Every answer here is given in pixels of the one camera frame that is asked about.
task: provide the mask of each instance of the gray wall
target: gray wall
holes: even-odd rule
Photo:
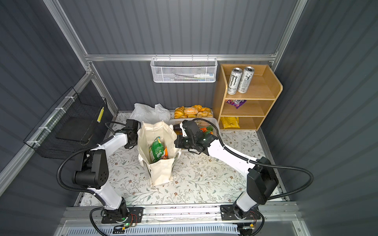
[[[0,171],[84,69],[42,1],[0,1]]]
[[[84,72],[42,0],[0,1],[0,171]],[[54,233],[77,195],[57,184],[60,162],[31,157],[0,197],[1,235]],[[66,182],[70,166],[63,174]]]
[[[89,54],[270,54],[277,48],[295,3],[61,1]],[[94,62],[119,110],[133,110],[135,102],[161,103],[168,109],[198,103],[212,107],[214,83],[154,83],[149,64]]]
[[[378,2],[310,0],[262,125],[275,161],[312,171],[291,197],[312,235],[376,235]],[[307,176],[280,171],[292,190]]]

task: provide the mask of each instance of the can lid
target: can lid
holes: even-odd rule
[[[254,69],[253,67],[251,67],[251,66],[247,66],[247,67],[244,68],[244,69],[246,69],[246,70],[248,70],[248,71],[255,71],[255,69]]]
[[[234,71],[234,72],[242,72],[242,69],[240,69],[239,67],[235,67],[232,71]]]

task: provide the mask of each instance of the green snack bag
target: green snack bag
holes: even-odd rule
[[[166,159],[168,153],[164,145],[160,141],[160,137],[157,137],[155,141],[150,146],[150,158],[153,163],[157,162],[160,159]]]

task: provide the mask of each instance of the yellow snack bag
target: yellow snack bag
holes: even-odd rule
[[[223,128],[240,128],[239,126],[239,117],[225,117],[222,116],[221,118]]]

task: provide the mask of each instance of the black mounting plate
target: black mounting plate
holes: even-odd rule
[[[143,207],[128,207],[129,214],[136,215],[136,221],[135,221],[135,216],[134,216],[133,223],[142,222],[143,209],[144,209]],[[131,223],[131,219],[132,218],[131,218],[131,215],[130,215],[124,223]],[[112,219],[112,217],[110,217],[110,216],[102,217],[101,223],[102,224],[113,224],[113,223],[117,224],[116,219]]]
[[[223,221],[232,221],[232,220],[240,220],[238,219],[234,214],[234,207],[233,205],[227,204],[227,205],[220,205],[220,211]],[[247,214],[247,217],[243,220],[251,220],[253,221],[261,219],[261,216],[258,215],[256,212],[252,212],[253,209],[250,210],[251,212]]]

